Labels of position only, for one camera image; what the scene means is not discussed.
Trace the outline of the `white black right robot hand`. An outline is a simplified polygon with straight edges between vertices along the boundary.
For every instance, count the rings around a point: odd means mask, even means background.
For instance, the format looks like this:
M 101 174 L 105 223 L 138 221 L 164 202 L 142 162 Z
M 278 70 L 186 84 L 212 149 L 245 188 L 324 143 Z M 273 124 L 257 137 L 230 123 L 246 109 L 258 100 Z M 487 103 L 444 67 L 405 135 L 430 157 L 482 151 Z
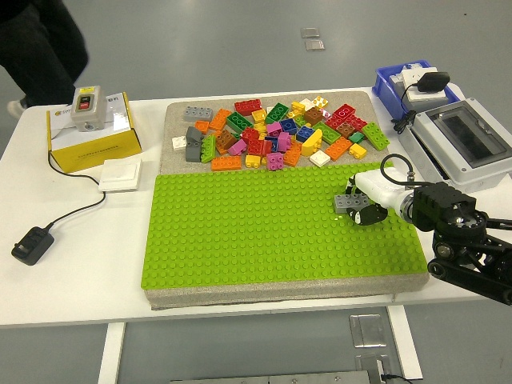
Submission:
M 383 221 L 392 208 L 396 215 L 408 223 L 412 223 L 410 209 L 413 201 L 412 189 L 397 185 L 387 180 L 380 170 L 359 172 L 348 179 L 347 194 L 364 194 L 362 198 L 373 202 L 364 207 L 350 206 L 347 213 L 360 226 L 368 226 Z

